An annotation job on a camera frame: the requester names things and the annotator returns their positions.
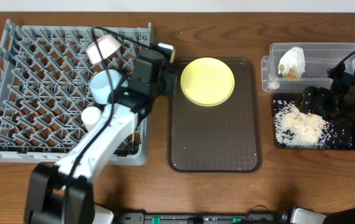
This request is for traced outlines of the light blue bowl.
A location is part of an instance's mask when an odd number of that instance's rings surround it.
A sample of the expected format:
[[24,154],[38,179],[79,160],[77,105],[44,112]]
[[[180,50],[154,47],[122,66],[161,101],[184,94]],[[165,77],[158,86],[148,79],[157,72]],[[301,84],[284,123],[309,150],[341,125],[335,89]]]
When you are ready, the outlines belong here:
[[108,96],[111,93],[110,88],[117,88],[123,75],[117,70],[104,70],[96,74],[90,84],[90,92],[94,97],[96,103],[106,105],[108,103]]

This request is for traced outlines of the white bowl with food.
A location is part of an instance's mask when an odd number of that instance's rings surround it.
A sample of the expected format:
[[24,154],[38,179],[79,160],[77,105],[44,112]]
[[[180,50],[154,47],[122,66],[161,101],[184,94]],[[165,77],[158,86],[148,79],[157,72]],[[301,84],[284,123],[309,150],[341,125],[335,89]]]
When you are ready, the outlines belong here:
[[107,34],[97,39],[97,42],[90,44],[86,53],[92,64],[101,62],[121,47],[121,43],[112,35]]

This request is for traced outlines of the yellow round plate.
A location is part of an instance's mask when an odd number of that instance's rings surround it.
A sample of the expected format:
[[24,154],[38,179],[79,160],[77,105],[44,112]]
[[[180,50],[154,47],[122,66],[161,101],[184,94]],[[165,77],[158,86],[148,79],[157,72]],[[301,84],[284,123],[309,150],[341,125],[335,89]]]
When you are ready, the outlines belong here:
[[186,98],[200,106],[217,106],[233,93],[235,78],[223,61],[204,57],[189,62],[180,77]]

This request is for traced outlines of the green snack wrapper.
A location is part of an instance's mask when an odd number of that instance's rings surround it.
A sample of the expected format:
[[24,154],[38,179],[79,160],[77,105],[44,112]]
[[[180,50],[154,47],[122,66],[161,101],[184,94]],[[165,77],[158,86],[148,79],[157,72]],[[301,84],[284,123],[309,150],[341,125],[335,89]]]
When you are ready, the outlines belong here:
[[287,71],[284,75],[284,78],[298,78],[298,74],[296,71],[296,68],[291,68],[289,71]]

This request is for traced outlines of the white napkin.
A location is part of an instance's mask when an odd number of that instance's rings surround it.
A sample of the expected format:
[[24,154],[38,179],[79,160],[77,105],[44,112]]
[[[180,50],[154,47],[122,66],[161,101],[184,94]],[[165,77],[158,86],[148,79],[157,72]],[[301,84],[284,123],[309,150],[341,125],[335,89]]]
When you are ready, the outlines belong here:
[[305,73],[305,55],[301,47],[292,47],[283,55],[278,64],[278,73],[284,75],[291,68],[296,68],[298,78]]

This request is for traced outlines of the small white cup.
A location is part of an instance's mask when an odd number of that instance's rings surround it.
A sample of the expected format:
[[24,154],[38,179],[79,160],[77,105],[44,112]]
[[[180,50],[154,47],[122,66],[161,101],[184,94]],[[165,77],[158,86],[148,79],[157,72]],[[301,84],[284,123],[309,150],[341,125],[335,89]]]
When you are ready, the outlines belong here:
[[81,119],[87,131],[97,124],[101,115],[102,111],[95,106],[89,106],[82,111]]

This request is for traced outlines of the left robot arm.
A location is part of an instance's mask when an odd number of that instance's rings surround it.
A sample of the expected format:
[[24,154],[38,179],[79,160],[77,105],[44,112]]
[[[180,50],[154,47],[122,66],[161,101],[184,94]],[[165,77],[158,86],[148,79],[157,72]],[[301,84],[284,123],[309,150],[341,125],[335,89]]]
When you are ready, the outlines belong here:
[[95,127],[52,167],[35,167],[24,223],[112,223],[114,213],[95,204],[93,185],[118,146],[150,114],[154,100],[174,96],[174,55],[174,47],[164,43],[140,50],[128,85],[113,89]]

